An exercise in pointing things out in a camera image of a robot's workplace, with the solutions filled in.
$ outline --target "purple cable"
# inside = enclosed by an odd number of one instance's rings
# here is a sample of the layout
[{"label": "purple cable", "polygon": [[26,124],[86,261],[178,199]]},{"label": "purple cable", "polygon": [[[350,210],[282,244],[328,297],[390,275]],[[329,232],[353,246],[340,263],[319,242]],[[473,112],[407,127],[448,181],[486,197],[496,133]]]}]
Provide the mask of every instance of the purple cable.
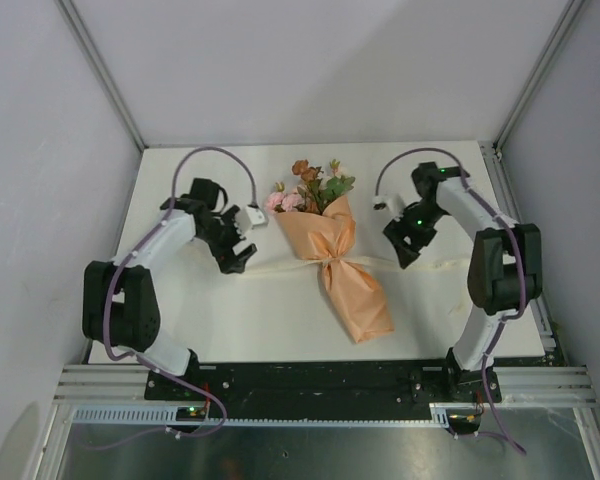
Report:
[{"label": "purple cable", "polygon": [[[113,304],[113,296],[115,294],[116,285],[118,284],[118,280],[120,280],[120,275],[124,271],[125,267],[129,264],[131,259],[134,258],[134,252],[137,252],[144,245],[146,245],[147,242],[149,240],[151,240],[151,238],[153,238],[153,236],[163,227],[163,222],[167,221],[169,219],[169,217],[171,216],[171,214],[173,213],[173,208],[176,203],[176,184],[178,181],[178,175],[180,174],[180,171],[182,170],[182,167],[184,166],[184,164],[187,163],[187,161],[193,155],[195,155],[197,153],[201,153],[201,152],[223,153],[223,154],[229,156],[234,161],[236,161],[247,172],[247,175],[249,176],[249,180],[251,181],[251,205],[257,205],[256,182],[255,182],[255,179],[253,178],[253,174],[249,170],[249,167],[247,167],[247,165],[242,160],[240,160],[236,155],[229,152],[228,150],[225,150],[225,149],[219,148],[219,147],[199,147],[199,148],[196,148],[196,149],[190,151],[189,153],[187,153],[184,156],[184,158],[182,160],[180,160],[180,163],[176,167],[176,170],[173,174],[173,179],[171,181],[171,196],[169,197],[169,206],[167,207],[167,210],[165,211],[165,213],[162,216],[162,218],[160,219],[160,221],[151,230],[149,230],[149,232],[144,237],[142,237],[140,239],[140,241],[127,254],[127,256],[124,257],[124,259],[120,262],[120,265],[118,265],[115,272],[113,273],[113,277],[111,278],[111,283],[109,284],[109,288],[107,290],[107,297],[106,297],[105,304],[104,304],[104,314],[103,314],[103,322],[102,322],[103,323],[103,327],[102,327],[103,342],[102,343],[104,344],[104,348],[107,352],[107,356],[114,362],[117,362],[119,360],[122,360],[123,358],[127,358],[127,357],[133,355],[133,352],[125,352],[121,355],[116,355],[113,352],[113,348],[111,345],[111,306]],[[205,397],[207,397],[210,400],[212,400],[213,402],[215,402],[218,405],[218,407],[220,407],[220,411],[222,412],[222,420],[220,421],[220,423],[218,423],[218,425],[214,426],[210,430],[205,430],[204,432],[199,432],[199,433],[197,431],[193,432],[193,433],[188,433],[188,434],[180,432],[181,436],[205,437],[207,435],[211,435],[212,433],[218,431],[222,427],[222,425],[227,420],[227,409],[225,408],[225,406],[223,405],[223,403],[220,401],[220,399],[218,397],[216,397],[215,395],[213,395],[199,387],[196,387],[194,385],[191,385],[188,382],[185,382],[184,380],[176,377],[175,375],[171,375],[168,372],[159,370],[155,365],[151,364],[150,362],[148,362],[146,360],[143,360],[139,357],[137,360],[140,364],[144,365],[145,367],[149,368],[150,370],[159,372],[162,376],[168,378],[169,380],[179,383],[183,387],[188,388],[196,393],[204,395]],[[147,433],[157,432],[157,431],[161,431],[161,430],[163,430],[163,427],[151,428],[151,429],[139,432],[127,439],[116,442],[112,445],[105,445],[102,447],[85,446],[85,448],[90,448],[91,450],[107,450],[108,448],[114,448],[119,445],[123,445],[123,444],[127,443],[128,441],[134,440],[134,439],[136,439],[142,435],[145,435]]]},{"label": "purple cable", "polygon": [[495,418],[496,423],[498,424],[498,427],[500,428],[500,431],[502,432],[502,435],[498,434],[498,433],[492,433],[492,432],[483,432],[480,435],[493,437],[493,438],[504,437],[504,439],[514,448],[514,450],[516,452],[518,452],[520,455],[526,455],[527,451],[524,449],[524,447],[522,447],[522,445],[520,445],[518,442],[516,442],[513,439],[513,437],[511,437],[511,434],[507,430],[507,428],[502,420],[502,417],[500,416],[500,413],[496,409],[495,403],[493,402],[493,398],[491,397],[491,392],[490,392],[490,389],[488,387],[488,382],[487,382],[487,362],[489,361],[489,355],[491,355],[493,353],[493,350],[495,349],[496,344],[498,343],[498,340],[500,340],[500,337],[502,336],[502,332],[504,331],[505,323],[509,320],[517,320],[518,318],[522,317],[522,314],[524,313],[525,307],[527,305],[527,292],[526,292],[526,288],[525,288],[524,268],[522,265],[522,255],[520,254],[520,247],[518,246],[516,237],[513,234],[513,230],[511,230],[511,227],[509,227],[509,225],[507,225],[507,222],[505,222],[498,215],[498,213],[495,211],[495,209],[491,205],[489,205],[489,202],[487,202],[484,198],[482,198],[480,196],[480,194],[478,192],[476,192],[469,185],[469,182],[467,181],[467,172],[465,171],[464,167],[462,166],[462,162],[460,161],[460,159],[458,157],[456,157],[453,153],[451,153],[447,150],[443,150],[442,148],[435,148],[435,147],[414,148],[413,150],[409,150],[407,152],[401,153],[397,157],[393,158],[380,171],[380,175],[378,176],[378,180],[376,182],[375,195],[376,196],[379,195],[380,182],[382,180],[382,177],[384,176],[384,173],[387,171],[387,169],[392,164],[394,164],[401,158],[406,157],[407,155],[412,155],[414,153],[420,153],[420,152],[442,153],[443,155],[450,157],[458,165],[458,167],[460,167],[460,183],[462,183],[462,186],[469,193],[469,195],[471,195],[474,198],[474,200],[476,202],[478,202],[478,204],[496,221],[496,223],[507,232],[507,236],[509,237],[509,240],[511,242],[511,246],[513,248],[513,256],[515,257],[515,260],[516,260],[516,271],[518,273],[518,281],[520,283],[520,304],[518,305],[518,311],[515,314],[503,315],[502,318],[500,319],[500,323],[498,324],[496,333],[494,334],[493,339],[491,340],[491,343],[489,344],[489,346],[487,347],[487,350],[484,353],[484,357],[482,359],[482,368],[480,370],[480,373],[482,374],[482,386],[484,388],[485,395],[487,397],[487,402],[489,403],[489,407],[491,408],[491,411],[493,412],[493,417]]}]

